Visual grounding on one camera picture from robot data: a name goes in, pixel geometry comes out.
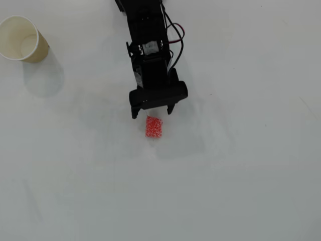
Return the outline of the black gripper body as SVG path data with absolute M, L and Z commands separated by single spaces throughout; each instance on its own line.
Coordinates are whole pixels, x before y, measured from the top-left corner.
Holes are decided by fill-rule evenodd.
M 177 72 L 168 71 L 167 61 L 162 57 L 131 57 L 137 89 L 165 89 L 179 81 Z

